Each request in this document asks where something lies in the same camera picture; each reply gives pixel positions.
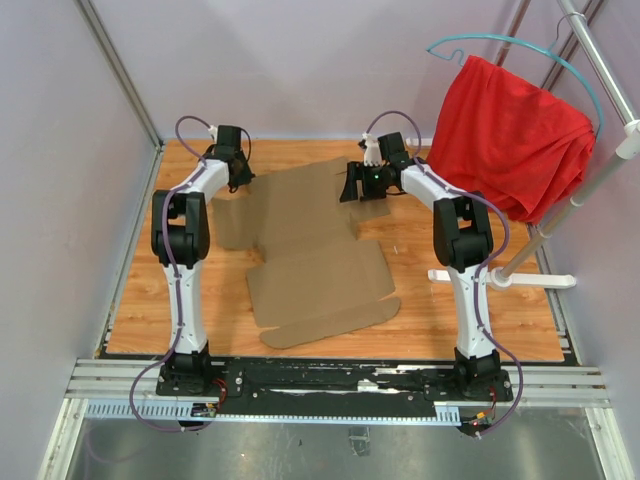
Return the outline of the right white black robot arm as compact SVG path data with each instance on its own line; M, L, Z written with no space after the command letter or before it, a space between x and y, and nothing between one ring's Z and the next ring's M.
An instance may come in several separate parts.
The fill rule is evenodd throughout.
M364 133L359 147L364 158L347 163L339 201L384 199L396 187L431 210L434 252L449 274L458 322L449 381L466 400L511 400L508 374L491 341L484 261L493 251L493 235L487 205L479 194L451 185L428 165L412 160L399 133Z

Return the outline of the brown cardboard box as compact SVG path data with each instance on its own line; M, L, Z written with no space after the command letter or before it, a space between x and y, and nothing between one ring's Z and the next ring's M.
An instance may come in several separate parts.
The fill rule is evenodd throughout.
M385 201L342 203L347 159L254 178L236 199L214 198L216 243L258 251L247 270L260 340L273 349L350 333L392 319L401 301L377 240L360 223L388 215Z

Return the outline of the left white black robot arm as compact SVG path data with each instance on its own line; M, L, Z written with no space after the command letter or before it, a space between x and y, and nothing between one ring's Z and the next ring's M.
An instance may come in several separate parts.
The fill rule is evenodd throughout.
M201 275L210 249L207 207L221 189L230 192L254 174L239 126L208 127L213 143L196 168L176 186L152 196L151 248L163 267L169 289L170 347L158 378L160 395L207 396L223 400L224 376L212 365L202 319Z

